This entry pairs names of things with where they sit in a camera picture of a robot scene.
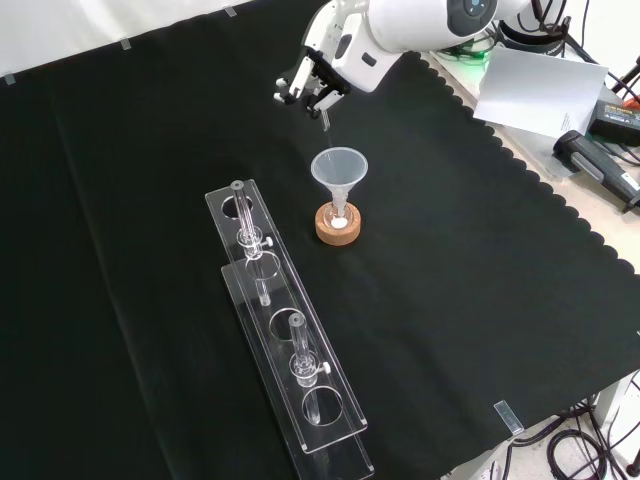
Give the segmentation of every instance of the black tablecloth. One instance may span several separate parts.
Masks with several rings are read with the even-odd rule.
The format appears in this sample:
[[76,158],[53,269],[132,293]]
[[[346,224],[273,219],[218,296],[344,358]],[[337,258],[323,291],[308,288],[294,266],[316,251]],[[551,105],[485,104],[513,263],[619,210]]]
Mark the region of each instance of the black tablecloth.
[[640,367],[633,269],[417,55],[332,113],[349,247],[313,229],[319,123],[273,102],[320,4],[257,0],[0,87],[7,478],[293,477],[204,194],[256,180],[362,409],[376,478],[435,478]]

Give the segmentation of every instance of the cork base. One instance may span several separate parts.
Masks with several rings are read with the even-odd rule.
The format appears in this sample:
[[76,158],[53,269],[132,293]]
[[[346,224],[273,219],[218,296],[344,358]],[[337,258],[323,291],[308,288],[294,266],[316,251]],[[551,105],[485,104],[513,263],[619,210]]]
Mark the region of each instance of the cork base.
[[344,245],[348,245],[353,242],[358,235],[360,235],[360,225],[362,223],[360,212],[356,207],[347,203],[349,208],[351,209],[351,213],[353,214],[353,221],[350,225],[347,225],[345,228],[333,228],[328,227],[324,223],[324,210],[327,206],[331,205],[331,202],[325,203],[320,209],[316,212],[316,233],[320,240],[324,243],[334,246],[334,247],[342,247]]

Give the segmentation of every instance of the clear acrylic rack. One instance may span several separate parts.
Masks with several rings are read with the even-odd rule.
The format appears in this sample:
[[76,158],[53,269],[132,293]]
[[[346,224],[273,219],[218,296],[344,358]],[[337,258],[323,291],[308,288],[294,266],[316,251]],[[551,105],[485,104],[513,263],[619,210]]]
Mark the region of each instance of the clear acrylic rack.
[[302,480],[359,480],[367,428],[253,180],[206,195],[230,264],[224,281]]

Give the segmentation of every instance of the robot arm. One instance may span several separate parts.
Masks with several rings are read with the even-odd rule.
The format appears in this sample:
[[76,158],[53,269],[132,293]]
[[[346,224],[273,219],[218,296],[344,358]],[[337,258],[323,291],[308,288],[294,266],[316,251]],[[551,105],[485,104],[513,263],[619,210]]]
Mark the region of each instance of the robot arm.
[[522,10],[529,0],[333,0],[312,19],[293,79],[278,79],[274,98],[301,101],[313,118],[352,86],[374,91],[400,56],[473,38],[492,20]]

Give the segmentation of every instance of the electronic device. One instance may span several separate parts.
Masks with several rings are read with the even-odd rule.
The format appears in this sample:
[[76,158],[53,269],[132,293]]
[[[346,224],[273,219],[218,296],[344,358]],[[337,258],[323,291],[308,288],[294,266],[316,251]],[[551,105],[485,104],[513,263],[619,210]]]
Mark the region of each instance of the electronic device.
[[589,133],[612,143],[640,146],[640,110],[598,100]]
[[625,202],[623,212],[640,204],[640,185],[609,155],[582,134],[571,130],[558,139],[554,156],[572,172],[583,171]]
[[333,0],[312,19],[292,78],[274,98],[317,118],[351,91],[374,91],[400,56],[461,44],[530,0]]

